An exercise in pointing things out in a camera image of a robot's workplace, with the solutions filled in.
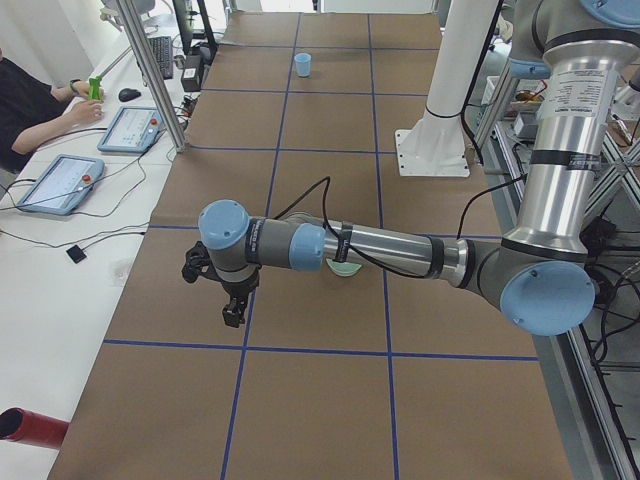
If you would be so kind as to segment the person's forearm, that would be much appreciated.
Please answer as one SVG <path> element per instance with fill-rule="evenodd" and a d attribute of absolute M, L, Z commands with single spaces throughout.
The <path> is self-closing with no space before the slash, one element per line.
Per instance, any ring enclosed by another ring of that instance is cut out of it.
<path fill-rule="evenodd" d="M 31 126 L 17 136 L 11 149 L 18 154 L 26 155 L 51 138 L 68 132 L 75 124 L 73 115 L 66 113 L 53 120 Z"/>

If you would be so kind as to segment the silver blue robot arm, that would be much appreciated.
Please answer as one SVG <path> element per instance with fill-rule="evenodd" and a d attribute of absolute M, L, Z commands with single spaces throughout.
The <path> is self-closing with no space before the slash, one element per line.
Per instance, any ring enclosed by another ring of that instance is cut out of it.
<path fill-rule="evenodd" d="M 185 281 L 219 283 L 222 315 L 238 327 L 262 267 L 311 272 L 323 264 L 369 263 L 411 279 L 470 291 L 517 327 L 565 333 L 587 319 L 596 289 L 580 232 L 600 164 L 620 71 L 639 54 L 635 1 L 520 1 L 512 73 L 540 78 L 539 109 L 515 226 L 499 242 L 419 236 L 313 217 L 288 206 L 253 217 L 233 200 L 207 205 L 199 241 L 187 251 Z"/>

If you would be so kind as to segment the person's hand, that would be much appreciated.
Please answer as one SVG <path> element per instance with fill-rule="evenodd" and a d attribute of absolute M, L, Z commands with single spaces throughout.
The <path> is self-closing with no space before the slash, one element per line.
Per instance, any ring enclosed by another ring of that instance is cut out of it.
<path fill-rule="evenodd" d="M 100 121 L 102 117 L 103 103 L 99 100 L 76 102 L 69 112 L 69 118 L 73 126 L 93 124 Z"/>

